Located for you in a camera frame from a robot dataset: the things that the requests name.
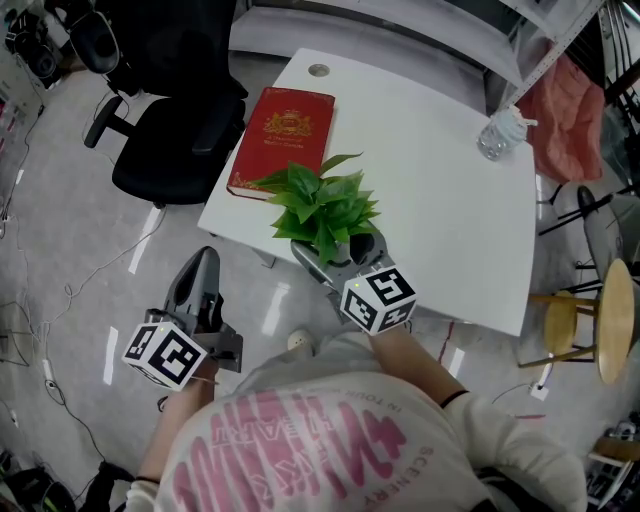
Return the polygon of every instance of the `white shelf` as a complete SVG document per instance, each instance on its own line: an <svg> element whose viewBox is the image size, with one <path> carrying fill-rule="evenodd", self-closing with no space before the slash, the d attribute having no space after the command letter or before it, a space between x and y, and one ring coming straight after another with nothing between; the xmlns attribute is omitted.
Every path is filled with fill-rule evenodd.
<svg viewBox="0 0 640 512"><path fill-rule="evenodd" d="M597 10L603 3L604 0L557 0L549 9L548 15L549 22L558 36L557 39L562 38L576 20L582 19L586 23L591 16L585 19L583 13L586 10L593 11L594 8Z"/></svg>
<svg viewBox="0 0 640 512"><path fill-rule="evenodd" d="M443 0L311 1L350 9L408 28L459 51L516 86L522 84L507 36Z"/></svg>
<svg viewBox="0 0 640 512"><path fill-rule="evenodd" d="M389 30L326 14L272 7L252 7L231 27L230 50L292 57L299 48L371 64L485 112L482 71Z"/></svg>
<svg viewBox="0 0 640 512"><path fill-rule="evenodd" d="M549 21L549 11L555 5L556 0L536 3L534 0L500 0L504 5L510 7L525 19L529 20L536 27L542 30L545 35L556 41L559 35L554 24Z"/></svg>

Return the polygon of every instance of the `plastic bottle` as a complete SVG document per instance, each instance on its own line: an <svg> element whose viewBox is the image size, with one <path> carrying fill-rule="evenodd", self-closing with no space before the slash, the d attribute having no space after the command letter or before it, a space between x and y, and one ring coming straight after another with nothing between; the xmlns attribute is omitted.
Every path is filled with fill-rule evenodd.
<svg viewBox="0 0 640 512"><path fill-rule="evenodd" d="M537 126L538 121L525 119L520 109L510 105L496 112L477 139L478 149L489 160L498 160L527 139L527 128Z"/></svg>

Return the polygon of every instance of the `potted plant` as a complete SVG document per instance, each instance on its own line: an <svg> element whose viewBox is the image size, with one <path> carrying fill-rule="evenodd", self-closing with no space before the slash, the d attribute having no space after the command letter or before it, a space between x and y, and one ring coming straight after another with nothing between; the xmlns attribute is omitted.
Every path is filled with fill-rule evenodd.
<svg viewBox="0 0 640 512"><path fill-rule="evenodd" d="M289 162L287 169L254 181L253 184L275 196L268 202L285 207L282 216L272 226L274 238L290 238L310 243L325 265L338 254L337 244L349 243L349 237L378 230L369 220L378 212L377 201L369 197L372 191L360 191L363 173L324 177L336 165L358 155L335 155L320 167L319 173Z"/></svg>

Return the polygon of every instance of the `human arm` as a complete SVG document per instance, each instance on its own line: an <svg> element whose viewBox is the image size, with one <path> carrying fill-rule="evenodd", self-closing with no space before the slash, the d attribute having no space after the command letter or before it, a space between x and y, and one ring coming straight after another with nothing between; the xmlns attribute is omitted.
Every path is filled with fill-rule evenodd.
<svg viewBox="0 0 640 512"><path fill-rule="evenodd" d="M370 340L385 373L413 384L443 407L474 469L502 471L554 511L586 509L584 469L577 457L483 398L464 393L403 327Z"/></svg>
<svg viewBox="0 0 640 512"><path fill-rule="evenodd" d="M138 471L136 481L127 493L127 512L151 512L158 484L162 479L171 446L184 424L200 409L214 399L212 383L218 372L218 363L205 359L182 391L169 395L164 411L158 420L155 432Z"/></svg>
<svg viewBox="0 0 640 512"><path fill-rule="evenodd" d="M466 391L404 327L395 327L369 339L387 375L413 384L438 405Z"/></svg>

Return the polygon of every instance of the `gray floor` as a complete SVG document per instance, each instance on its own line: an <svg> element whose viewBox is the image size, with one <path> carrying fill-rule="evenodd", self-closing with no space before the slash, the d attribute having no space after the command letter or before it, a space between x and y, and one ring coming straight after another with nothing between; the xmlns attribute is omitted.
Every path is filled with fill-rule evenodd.
<svg viewBox="0 0 640 512"><path fill-rule="evenodd" d="M232 56L234 76L250 91L249 111L261 89L274 81L285 64L280 59ZM6 236L0 241L0 300L4 303L17 297L23 301L26 256L34 325L64 311L66 283L77 291L96 267L133 244L150 211L148 203L111 184L109 157L117 157L124 143L122 137L106 133L97 151L82 144L81 132L87 129L87 120L106 91L105 83L96 75L84 72L71 76L52 93L31 135L31 152L12 202L11 213L17 219L7 225ZM143 95L133 100L128 119L135 121L152 99ZM0 176L0 190L6 194L13 179ZM603 193L618 186L615 178L609 182L607 176L593 188ZM539 188L547 196L552 190L544 180L540 180ZM566 187L555 213L549 206L539 208L539 224L547 225L556 213L573 208L574 198L575 186ZM170 207L135 275L128 272L130 252L98 272L69 312L51 325L48 357L69 408L91 427L105 456L132 472L158 418L156 400L163 393L117 359L113 384L106 385L102 374L107 337L110 327L118 330L119 354L136 324L143 320L144 310L161 306L168 284L197 249L210 244L220 253L223 317L245 338L245 374L284 350L287 334L299 326L307 326L317 337L344 329L324 299L325 288L299 268L278 262L267 269L247 247L213 239L198 230L196 221L201 210L202 206ZM18 222L24 253L16 244ZM552 292L577 283L581 277L591 279L588 272L580 276L572 267L574 261L588 259L581 222L538 238L532 289ZM458 377L488 399L517 384L535 381L541 371L519 370L516 361L544 356L543 315L543 308L530 306L519 338L456 324L443 363L450 365L454 357L461 357L458 351L463 351ZM28 330L15 306L0 310L0 321L3 329ZM423 316L413 322L416 336L436 355L448 327L447 321ZM581 323L578 342L586 345L591 336L591 325ZM0 407L0 444L17 453L24 465L31 465L35 459L46 461L77 493L95 474L100 459L83 427L47 396L41 364L45 347L38 342L32 344L28 335L16 334L15 340L33 364L30 368L0 364L0 398L16 412L19 421L16 428ZM17 359L11 344L5 350L2 357ZM531 398L526 388L519 388L497 404L514 415L544 414L542 419L523 421L584 456L602 431L616 424L636 403L640 383L633 375L638 374L639 367L640 354L634 350L622 377L607 387L593 365L556 365L548 381L546 401ZM242 378L221 375L220 391L228 393Z"/></svg>

